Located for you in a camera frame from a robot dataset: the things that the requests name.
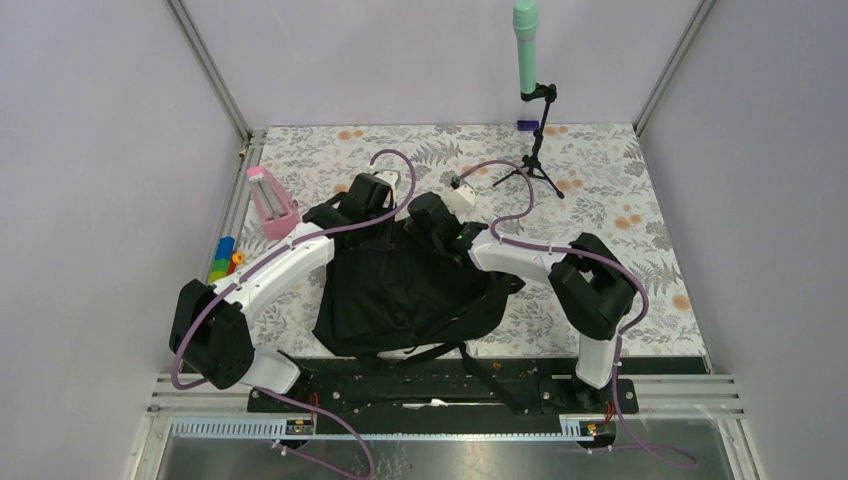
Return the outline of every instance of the black bag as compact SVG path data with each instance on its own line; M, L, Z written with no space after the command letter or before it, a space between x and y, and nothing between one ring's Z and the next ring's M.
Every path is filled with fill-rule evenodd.
M467 353L464 342L500 325L510 294L524 282L500 272L460 266L440 255L402 223L386 223L377 238L354 246L336 238L334 260L313 334L334 355L367 365L402 366L435 359L455 348L478 377L513 411L520 402ZM380 352L442 344L389 364Z

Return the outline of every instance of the table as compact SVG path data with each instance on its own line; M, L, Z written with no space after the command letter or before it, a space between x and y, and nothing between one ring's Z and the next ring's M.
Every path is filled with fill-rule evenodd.
M441 194L457 172L495 158L519 162L532 143L532 133L520 132L514 125L274 127L267 133L261 164L297 199L303 214L347 189L355 175L365 171L371 155L383 148L398 149L411 157L419 179L417 193ZM534 180L536 208L519 222L504 223L501 231L558 243L572 241L583 231L599 236L642 279L650 294L650 313L625 335L623 354L705 355L632 126L548 126L540 159L565 198L557 198L544 181ZM402 161L385 156L380 162L380 167L403 172L398 195L404 195L409 179ZM477 203L461 221L491 222L526 207L527 187L519 177L491 187L506 173L506 167L492 166L468 178L477 192ZM238 249L250 261L272 243L265 240L251 203ZM256 346L296 357L332 357L311 332L323 282L322 269L282 294L253 325ZM637 298L634 313L639 308ZM577 351L578 333L565 319L553 291L529 280L510 298L501 325L486 337L469 342L469 352L477 357L574 356Z

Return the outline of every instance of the mint green cylinder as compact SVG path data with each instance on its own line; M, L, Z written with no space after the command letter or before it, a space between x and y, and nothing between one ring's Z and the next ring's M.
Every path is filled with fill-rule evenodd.
M512 28L518 40L518 76L521 93L536 90L536 28L539 14L536 0L517 0L512 10Z

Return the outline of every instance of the cable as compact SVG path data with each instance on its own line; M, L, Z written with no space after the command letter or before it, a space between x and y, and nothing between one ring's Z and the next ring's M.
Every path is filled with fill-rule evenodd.
M674 460L670 460L666 457L663 457L662 455L658 454L656 451L652 450L651 447L649 446L649 444L640 440L639 437L637 437L633 433L633 431L630 430L630 426L627 425L627 421L624 420L624 415L621 413L621 405L619 404L620 402L618 401L618 373L619 373L619 368L620 368L619 365L621 365L621 347L622 347L623 338L624 338L623 335L624 335L625 332L627 332L628 330L630 330L631 328L636 326L639 322L641 322L648 315L649 299L648 299L648 291L645 289L645 286L642 284L641 281L639 281L639 278L637 278L635 275L630 273L630 271L627 270L626 268L624 268L623 265L619 264L618 262L612 261L612 260L610 260L606 257L603 257L601 255L591 253L591 252L586 252L586 251L583 251L583 250L578 250L576 248L571 248L571 247L557 247L557 246L548 246L548 245L538 245L538 244L535 244L535 243L529 243L529 242L523 242L521 240L516 240L514 238L502 237L497 231L497 228L496 228L497 225L499 223L507 221L507 220L517 220L519 218L527 216L530 213L530 211L533 210L533 207L535 206L536 200L535 200L535 196L533 194L533 184L530 182L530 177L527 176L527 172L522 170L515 163L507 161L507 160L489 160L489 161L486 161L486 162L482 162L482 163L480 163L480 164L478 164L474 167L471 167L465 173L460 175L459 179L462 180L465 177L467 177L467 176L471 175L472 173L474 173L475 171L477 171L477 169L484 167L486 165L492 165L492 164L507 165L507 166L514 168L524 178L525 183L527 183L527 190L528 190L529 196L530 196L530 201L527 205L527 210L525 210L524 212L519 213L519 214L504 215L502 217L498 217L492 222L491 226L489 227L489 231L492 233L492 236L496 240L503 242L503 243L506 243L508 245L514 245L516 247L526 248L526 249L529 249L529 250L536 250L536 251L540 251L540 252L555 252L555 253L573 254L573 255L580 256L580 257L588 258L590 260L595 260L597 262L603 263L604 265L607 265L607 266L610 266L610 267L616 269L618 272L620 272L624 276L624 278L627 279L627 281L633 286L633 288L635 288L639 292L639 296L642 297L642 311L640 311L639 314L636 315L636 317L633 320L624 324L624 326L621 327L618 330L618 333L616 334L615 354L613 355L613 369L612 369L612 374L610 376L610 381L612 382L612 400L613 400L613 407L615 408L615 414L616 414L616 416L618 416L618 419L621 421L621 426L624 427L624 430L633 438L633 440L638 444L638 446L642 447L645 451L647 451L651 455L653 455L653 456L657 457L658 459L662 460L663 462L665 462L665 463L667 463L671 466L677 467L677 468L682 468L682 469L686 469L686 470L693 470L695 468L698 468L700 466L700 462L698 461L698 459L694 455L692 455L691 453L686 452L685 450L678 449L677 447L672 447L670 445L663 445L662 446L662 448L664 448L666 450L672 450L672 451L675 451L677 453L680 453L684 457L691 460L692 463L676 462Z
M385 213L385 214L383 214L383 215L381 215L377 218L367 220L367 221L364 221L364 222L354 223L353 225L345 225L345 226L342 226L342 227L334 227L334 228L329 228L327 230L319 230L317 232L308 233L308 234L306 234L302 237L298 237L298 238L294 239L291 242L291 244L281 245L279 248L274 250L273 253L269 254L268 256L266 256L265 258L260 260L259 262L256 262L256 265L252 266L243 275L239 276L238 283L232 283L229 286L227 286L226 288L224 288L224 290L221 293L216 295L215 298L213 298L212 301L210 301L209 304L207 304L206 307L204 307L203 310L200 311L200 314L197 316L197 318L194 320L194 322L192 322L191 326L186 331L186 334L183 337L182 341L180 342L179 347L177 347L177 351L175 352L175 355L174 355L174 363L171 365L171 384L174 386L175 389L177 389L177 390L189 390L189 389L192 389L194 387L197 387L198 385L202 385L202 384L204 384L208 381L205 378L202 378L200 380L196 380L194 382L187 383L187 384L180 383L180 380L179 380L180 363L182 362L183 355L185 355L185 351L188 348L188 344L191 341L191 338L197 332L197 329L200 328L200 325L203 323L204 320L206 320L206 317L209 316L209 314L212 312L212 310L219 303L221 303L221 301L227 295L232 293L241 284L248 281L250 279L250 277L252 277L262 267L267 265L273 259L282 255L283 253L287 252L289 249L296 248L298 245L300 245L303 242L306 242L306 241L311 240L311 239L316 238L316 237L332 235L334 233L349 232L351 230L358 230L358 229L361 229L361 228L367 228L367 227L376 225L378 223L381 223L383 221L386 221L386 220L394 217L396 214L398 214L404 208L406 208L407 204L409 204L409 202L412 200L412 195L415 193L415 185L416 185L415 166L412 164L412 160L410 160L409 157L407 157L403 153L401 153L397 150L394 150L394 149L383 149L383 150L380 150L379 152L375 153L374 156L371 157L371 160L368 162L368 165L374 165L374 162L377 160L377 158L379 158L380 156L385 155L387 153L390 153L390 154L393 154L393 155L400 157L404 162L406 162L407 167L409 167L409 175L410 175L410 178L411 178L411 184L409 186L409 192L406 194L406 197L403 199L403 201L400 203L400 205L393 208L388 213ZM371 479L371 478L374 477L376 471L375 471L375 468L374 468L374 458L371 456L371 450L368 449L368 446L365 444L365 442L362 440L362 438L359 436L359 434L356 433L355 430L353 430L353 427L351 427L348 423L346 423L340 417L338 417L337 415L335 415L335 414L333 414L333 413L331 413L327 410L324 410L323 408L313 407L313 406L310 406L308 404L298 402L297 400L292 400L288 397L285 397L285 396L280 395L278 393L272 392L272 391L267 390L265 388L257 387L257 390L259 390L262 393L265 393L266 395L269 395L273 398L276 398L277 400L286 402L288 404L297 406L299 408L303 408L303 409L306 409L306 410L311 411L311 412L316 412L316 413L319 413L319 414L322 414L322 415L326 415L326 416L332 418L333 420L335 420L336 422L338 422L339 425L344 427L347 431L349 431L356 438L356 440L359 442L359 444L362 446L363 450L365 451L365 456L368 458L368 464L369 464L369 467L370 467L369 474L367 476L364 476L364 477L357 476L355 474L345 472L345 471L343 471L343 470L341 470L341 469L339 469L339 468L337 468L337 467L335 467L335 466L333 466L333 465L331 465L331 464L329 464L329 463L327 463L323 460L312 457L311 455L307 455L303 452L298 452L297 450L291 450L292 453L294 453L295 455L297 455L301 458L305 458L307 460L313 461L313 462L315 462L315 463L317 463L317 464L319 464L323 467L326 467L326 468L329 468L330 470L333 470L336 473L339 473L341 475L345 475L345 476L350 477L350 478L366 480L366 479Z

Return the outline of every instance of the black strap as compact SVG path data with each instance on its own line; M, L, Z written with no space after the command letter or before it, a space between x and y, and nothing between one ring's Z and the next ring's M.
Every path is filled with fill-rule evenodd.
M356 358L369 368L403 367L435 360L455 348L459 349L459 354L462 355L462 366L466 372L480 380L480 383L494 393L512 413L516 415L524 413L525 407L521 403L521 400L504 388L500 382L492 377L491 373L487 372L474 357L468 354L468 347L465 345L465 342L443 343L395 363L387 362L377 355L358 356Z

